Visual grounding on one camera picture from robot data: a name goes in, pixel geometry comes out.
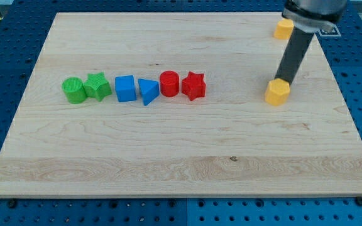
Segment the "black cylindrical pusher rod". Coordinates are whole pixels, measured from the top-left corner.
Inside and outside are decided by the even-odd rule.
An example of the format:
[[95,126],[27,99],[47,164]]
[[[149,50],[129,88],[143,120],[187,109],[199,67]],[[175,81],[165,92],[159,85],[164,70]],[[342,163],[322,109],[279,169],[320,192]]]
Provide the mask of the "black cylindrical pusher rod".
[[280,78],[290,85],[293,83],[313,36],[313,33],[293,28],[275,78]]

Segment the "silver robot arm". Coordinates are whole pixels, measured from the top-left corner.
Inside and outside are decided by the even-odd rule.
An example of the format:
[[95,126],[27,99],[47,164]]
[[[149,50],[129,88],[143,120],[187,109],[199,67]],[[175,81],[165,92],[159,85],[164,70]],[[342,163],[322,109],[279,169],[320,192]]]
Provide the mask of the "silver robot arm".
[[293,21],[293,30],[275,74],[276,79],[282,79],[289,84],[294,81],[314,33],[319,30],[332,31],[341,20],[347,3],[347,0],[285,2],[282,18]]

